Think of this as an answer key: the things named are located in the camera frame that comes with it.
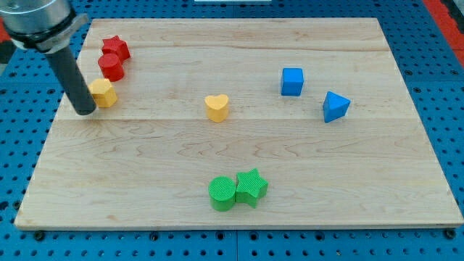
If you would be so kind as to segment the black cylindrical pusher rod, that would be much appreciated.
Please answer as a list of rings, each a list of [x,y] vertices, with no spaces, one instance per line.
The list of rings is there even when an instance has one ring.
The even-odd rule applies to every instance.
[[[70,47],[66,46],[59,51],[45,53],[45,57],[75,112],[78,115],[91,114],[96,109],[96,103]]]

